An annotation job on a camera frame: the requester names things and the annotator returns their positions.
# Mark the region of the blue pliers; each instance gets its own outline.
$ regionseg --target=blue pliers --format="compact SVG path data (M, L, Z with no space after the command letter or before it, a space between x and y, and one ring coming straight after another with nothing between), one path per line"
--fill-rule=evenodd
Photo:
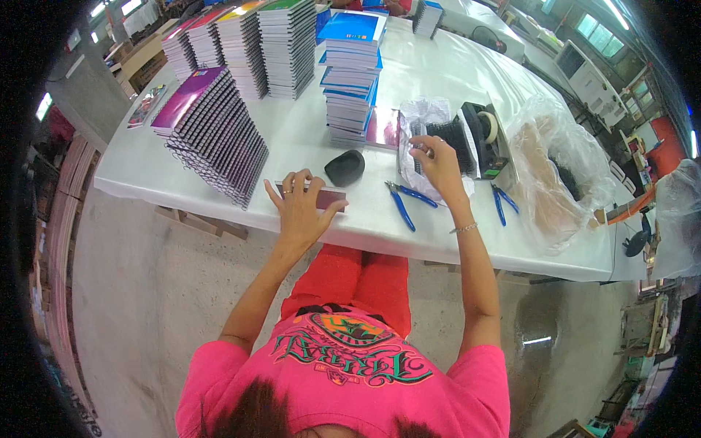
M494 203L496 204L496 212L499 213L499 219L501 219L501 226L506 226L506 218L504 217L504 210L501 208L501 198L514 207L516 214L519 214L519 207L516 205L513 199L509 198L509 195L504 193L504 190L498 188L494 184L491 185L491 193L494 195Z
M399 213L402 215L402 219L404 219L404 222L407 224L412 233L416 231L416 227L414 226L414 223L411 222L411 218L409 218L409 213L407 213L407 209L404 207L404 202L402 202L402 199L399 197L399 193L397 192L397 190L401 191L405 195L411 196L412 198L422 200L423 202L429 204L433 208L438 208L437 203L434 203L431 199L427 198L425 195L422 195L418 191L414 191L404 186L397 185L392 181L385 181L385 185L388 189L390 189L390 195L392 195L392 198L394 198L395 204L397 204L397 209L399 209Z

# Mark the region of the crumpled paper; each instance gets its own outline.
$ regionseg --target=crumpled paper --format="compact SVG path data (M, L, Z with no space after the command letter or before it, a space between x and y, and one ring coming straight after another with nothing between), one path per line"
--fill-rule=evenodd
M428 178L417 173L414 169L414 157L409 154L409 151L411 151L413 146L411 143L409 143L409 138L411 138L410 127L414 122L421 123L421 134L424 135L426 134L426 123L443 123L452 120L453 117L450 112L450 104L448 103L448 99L444 99L442 97L429 99L427 97L420 96L417 99L403 102L400 106L400 111L404 117L402 118L400 124L401 133L399 151L397 152L399 173L413 190L423 193L436 203L445 205L443 197L428 181ZM477 148L474 145L470 128L467 126L467 123L465 123L464 118L461 118L461 121L463 122L463 128L465 129L465 133L470 143L472 155L476 157ZM463 187L467 195L472 197L472 195L475 193L475 182L472 180L472 178L463 176Z

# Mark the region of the clear plastic bag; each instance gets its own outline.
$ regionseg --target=clear plastic bag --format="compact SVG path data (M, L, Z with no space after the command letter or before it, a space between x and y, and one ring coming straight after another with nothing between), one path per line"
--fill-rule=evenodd
M538 247L546 254L559 254L587 226L595 210L613 203L615 183L606 155L566 107L542 95L526 101L507 136L519 180L510 195ZM571 172L579 201L549 157Z
M657 182L657 231L653 278L701 275L701 166L682 160Z

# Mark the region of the printed graphic on shirt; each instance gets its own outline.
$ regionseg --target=printed graphic on shirt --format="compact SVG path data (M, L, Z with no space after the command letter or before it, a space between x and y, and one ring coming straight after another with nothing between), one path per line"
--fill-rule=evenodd
M314 364L336 385L412 385L433 375L428 361L391 331L357 316L310 313L275 340L275 363L291 357Z

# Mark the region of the concrete floor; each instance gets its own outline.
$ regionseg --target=concrete floor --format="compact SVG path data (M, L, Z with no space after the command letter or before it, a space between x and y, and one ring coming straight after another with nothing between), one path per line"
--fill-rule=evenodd
M276 235L213 235L154 213L154 206L88 192L74 259L78 353L104 437L174 437L173 416L193 351L217 337ZM257 346L317 245L292 270ZM586 421L622 376L613 356L631 283L499 284L513 437L544 437ZM409 262L411 342L443 371L456 359L463 316L460 277ZM552 341L523 346L522 341Z

